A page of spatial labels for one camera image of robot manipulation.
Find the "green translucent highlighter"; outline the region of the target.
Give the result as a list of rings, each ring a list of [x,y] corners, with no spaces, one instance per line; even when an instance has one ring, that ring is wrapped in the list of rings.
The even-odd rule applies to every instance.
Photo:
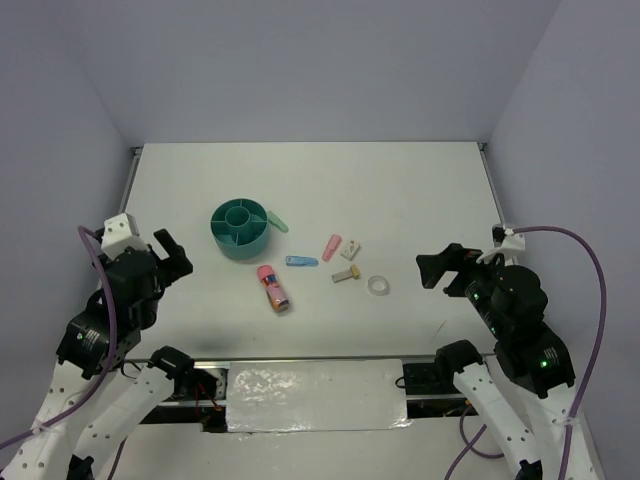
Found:
[[[277,214],[275,214],[273,211],[269,210],[267,212],[267,220],[278,231],[280,231],[282,233],[288,233],[289,232],[288,225]]]

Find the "blue translucent highlighter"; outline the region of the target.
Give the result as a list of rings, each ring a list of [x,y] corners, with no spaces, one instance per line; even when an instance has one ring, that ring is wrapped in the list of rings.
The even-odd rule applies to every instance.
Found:
[[[286,256],[285,265],[287,267],[317,267],[319,261],[314,257]]]

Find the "pink capped crayon tube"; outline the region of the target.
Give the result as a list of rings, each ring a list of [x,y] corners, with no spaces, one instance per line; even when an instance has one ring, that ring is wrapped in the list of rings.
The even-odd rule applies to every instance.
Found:
[[[275,270],[270,265],[262,265],[257,268],[257,277],[265,289],[271,308],[278,314],[284,313],[291,306],[291,302]]]

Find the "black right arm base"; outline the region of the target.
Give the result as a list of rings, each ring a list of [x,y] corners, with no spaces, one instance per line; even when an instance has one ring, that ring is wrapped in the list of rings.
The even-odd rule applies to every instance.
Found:
[[[405,393],[409,419],[461,416],[467,399],[434,363],[404,363],[402,369],[395,386]]]

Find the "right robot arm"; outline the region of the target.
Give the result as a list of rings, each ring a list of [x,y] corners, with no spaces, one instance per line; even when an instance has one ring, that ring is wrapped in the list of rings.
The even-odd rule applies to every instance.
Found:
[[[468,340],[438,349],[435,380],[471,402],[516,479],[595,479],[584,429],[572,407],[575,373],[564,342],[545,324],[548,298],[538,276],[513,264],[524,239],[504,239],[488,252],[452,243],[416,258],[424,288],[447,272],[444,292],[467,299],[496,340],[494,353],[522,401],[521,419]]]

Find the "white staples box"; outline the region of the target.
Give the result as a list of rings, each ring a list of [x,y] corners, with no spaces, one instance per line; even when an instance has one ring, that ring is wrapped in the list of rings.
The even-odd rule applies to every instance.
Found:
[[[361,244],[359,242],[357,242],[356,240],[351,239],[351,240],[347,241],[344,244],[344,246],[343,246],[343,248],[342,248],[342,250],[340,252],[340,255],[344,259],[346,259],[348,261],[352,261],[355,258],[355,256],[357,255],[357,253],[359,252],[360,249],[361,249]]]

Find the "pink translucent highlighter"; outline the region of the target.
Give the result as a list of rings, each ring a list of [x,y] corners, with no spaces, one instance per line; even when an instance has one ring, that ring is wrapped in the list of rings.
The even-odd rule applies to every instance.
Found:
[[[327,242],[325,249],[322,254],[322,260],[324,262],[329,262],[335,252],[338,250],[340,246],[342,238],[338,234],[332,234],[329,241]]]

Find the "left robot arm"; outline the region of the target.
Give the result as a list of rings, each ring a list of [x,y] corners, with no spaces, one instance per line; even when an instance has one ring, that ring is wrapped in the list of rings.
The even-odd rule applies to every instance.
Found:
[[[190,275],[184,248],[165,229],[152,247],[119,223],[92,232],[78,229],[100,287],[66,327],[43,403],[29,430],[2,442],[18,450],[2,469],[4,479],[93,479],[109,460],[118,461],[128,436],[155,407],[189,396],[196,385],[194,361],[170,346],[156,350],[126,390],[103,412],[96,406],[108,384],[157,318],[166,289]]]

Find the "clear tape roll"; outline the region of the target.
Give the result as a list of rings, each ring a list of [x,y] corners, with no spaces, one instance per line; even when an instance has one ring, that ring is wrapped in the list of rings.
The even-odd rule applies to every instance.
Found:
[[[373,275],[367,280],[367,289],[374,296],[386,296],[390,293],[390,284],[385,277]]]

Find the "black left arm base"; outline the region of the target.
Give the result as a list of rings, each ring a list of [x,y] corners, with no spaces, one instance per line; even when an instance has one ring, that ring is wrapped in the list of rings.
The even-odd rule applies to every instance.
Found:
[[[157,364],[170,380],[171,395],[154,407],[142,424],[192,424],[206,433],[227,433],[225,369],[209,373],[194,366]]]

